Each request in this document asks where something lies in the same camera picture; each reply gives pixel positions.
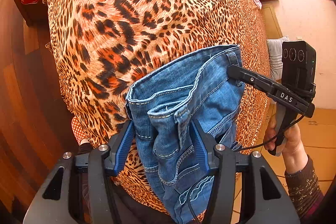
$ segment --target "sleeve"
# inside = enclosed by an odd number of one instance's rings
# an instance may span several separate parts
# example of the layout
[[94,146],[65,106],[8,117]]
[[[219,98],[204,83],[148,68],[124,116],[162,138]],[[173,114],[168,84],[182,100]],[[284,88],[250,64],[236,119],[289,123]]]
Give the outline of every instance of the sleeve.
[[308,162],[301,171],[291,175],[285,172],[285,178],[289,197],[294,204],[301,223],[305,223],[323,199],[312,159],[308,156]]

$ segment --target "blue jeans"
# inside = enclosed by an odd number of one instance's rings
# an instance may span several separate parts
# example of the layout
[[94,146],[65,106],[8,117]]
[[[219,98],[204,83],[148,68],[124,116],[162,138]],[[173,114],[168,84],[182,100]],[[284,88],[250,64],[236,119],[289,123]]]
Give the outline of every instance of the blue jeans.
[[[136,130],[136,145],[147,180],[177,223],[192,215],[188,189],[205,174],[189,135],[197,119],[203,131],[231,147],[235,117],[244,84],[229,79],[230,64],[242,66],[238,45],[218,45],[186,54],[136,81],[126,97],[126,111]],[[196,214],[207,207],[213,177],[204,178],[191,194]]]

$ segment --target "bed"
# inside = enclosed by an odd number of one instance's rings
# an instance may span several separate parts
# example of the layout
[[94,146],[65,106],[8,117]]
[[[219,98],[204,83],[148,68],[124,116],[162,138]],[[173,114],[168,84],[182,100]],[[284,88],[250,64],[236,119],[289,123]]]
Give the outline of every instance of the bed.
[[[269,76],[262,12],[255,0],[43,0],[61,93],[91,144],[106,143],[127,119],[130,85],[171,60],[217,44],[241,46],[245,68]],[[246,86],[237,140],[250,146],[268,109]],[[116,183],[136,201],[166,212],[153,194],[133,144]]]

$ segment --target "camera lens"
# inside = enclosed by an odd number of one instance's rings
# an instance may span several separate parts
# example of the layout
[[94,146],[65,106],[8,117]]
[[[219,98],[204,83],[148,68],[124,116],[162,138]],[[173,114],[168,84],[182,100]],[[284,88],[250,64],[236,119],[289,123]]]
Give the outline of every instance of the camera lens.
[[282,56],[283,56],[284,58],[287,58],[287,56],[288,56],[288,50],[287,50],[287,49],[284,49],[284,50],[283,50],[283,54],[282,54]]
[[299,60],[300,62],[302,62],[303,59],[304,59],[304,57],[305,57],[305,54],[303,53],[303,50],[299,50],[299,52],[297,53],[297,58],[298,58],[298,60]]
[[291,61],[294,61],[296,58],[296,50],[294,48],[291,48],[289,51],[289,59]]

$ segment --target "wooden floor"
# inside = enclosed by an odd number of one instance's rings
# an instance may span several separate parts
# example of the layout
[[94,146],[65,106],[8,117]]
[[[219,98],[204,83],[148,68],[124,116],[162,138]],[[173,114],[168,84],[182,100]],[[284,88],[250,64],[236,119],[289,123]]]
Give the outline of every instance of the wooden floor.
[[77,142],[45,48],[48,23],[28,28],[13,0],[0,0],[0,17],[0,200],[22,220],[49,170]]

